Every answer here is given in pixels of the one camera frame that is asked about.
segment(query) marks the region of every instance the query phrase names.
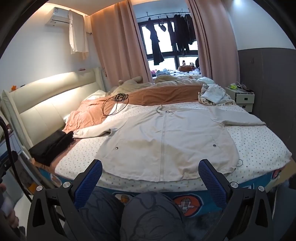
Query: white towel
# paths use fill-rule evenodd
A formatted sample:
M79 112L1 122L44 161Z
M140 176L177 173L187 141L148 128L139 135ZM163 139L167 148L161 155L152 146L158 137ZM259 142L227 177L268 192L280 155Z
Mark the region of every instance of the white towel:
M225 90L218 85L211 85L201 97L218 104L225 96Z
M89 47L87 44L84 18L82 15L69 10L69 20L71 54L81 52L82 58L86 59L89 55Z

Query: person's leg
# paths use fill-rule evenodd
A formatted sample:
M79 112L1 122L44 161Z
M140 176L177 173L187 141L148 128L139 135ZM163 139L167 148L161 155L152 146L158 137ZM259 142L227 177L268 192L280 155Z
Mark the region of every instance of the person's leg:
M86 205L79 213L98 241L120 241L121 216L124 205L111 193L95 187ZM65 224L67 237L76 241L69 226Z
M161 193L137 195L125 206L121 241L185 241L184 215L177 204Z

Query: black cable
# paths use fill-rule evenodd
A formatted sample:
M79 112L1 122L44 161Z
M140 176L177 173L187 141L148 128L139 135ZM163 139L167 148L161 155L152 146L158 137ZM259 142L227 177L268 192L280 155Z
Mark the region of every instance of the black cable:
M32 202L31 197L29 196L27 190L24 188L24 186L23 186L22 182L20 181L20 178L19 178L19 176L17 174L17 170L15 168L15 163L13 161L13 157L12 157L12 153L11 153L11 147L10 147L8 129L7 129L7 126L6 126L4 120L2 119L1 116L0 116L0 126L2 127L3 132L4 132L5 142L6 142L7 152L8 152L8 157L9 157L9 160L10 160L10 163L11 163L11 167L12 167L13 173L15 175L15 179L17 180L18 185L20 186L20 188L22 189L22 191L24 192L24 194L26 195L26 197L29 199L30 202Z
M106 106L106 103L109 101L109 100L111 100L112 99L112 101L115 101L116 102L116 108L115 108L115 110L111 113L111 114L105 114L105 112L104 112L104 108L105 108L105 106ZM116 115L116 114L118 114L120 111L118 111L118 112L116 112L117 111L117 106L118 106L118 102L123 102L123 101L125 101L125 100L128 100L128 102L126 103L126 105L120 110L120 111L122 111L127 105L128 105L128 103L129 103L129 98L128 98L128 95L125 95L125 94L117 94L117 95L115 95L115 96L112 96L112 97L110 97L110 98L108 98L108 99L106 99L104 102L103 102L103 105L102 105L102 111L103 111L103 116L105 116L105 117L108 117L108 116L112 116L112 115Z

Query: drawer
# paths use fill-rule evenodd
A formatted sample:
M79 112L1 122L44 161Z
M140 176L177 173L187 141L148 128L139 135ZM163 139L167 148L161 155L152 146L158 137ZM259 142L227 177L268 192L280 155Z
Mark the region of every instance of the drawer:
M241 108L243 108L246 112L252 112L253 104L237 104Z
M237 104L253 104L255 95L252 94L236 94L235 102Z

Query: black folded clothing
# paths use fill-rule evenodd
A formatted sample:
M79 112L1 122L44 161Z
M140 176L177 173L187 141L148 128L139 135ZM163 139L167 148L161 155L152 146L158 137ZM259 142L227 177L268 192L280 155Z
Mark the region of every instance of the black folded clothing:
M66 150L73 140L72 131L66 134L61 130L57 130L30 148L29 153L37 162L49 167L51 162Z

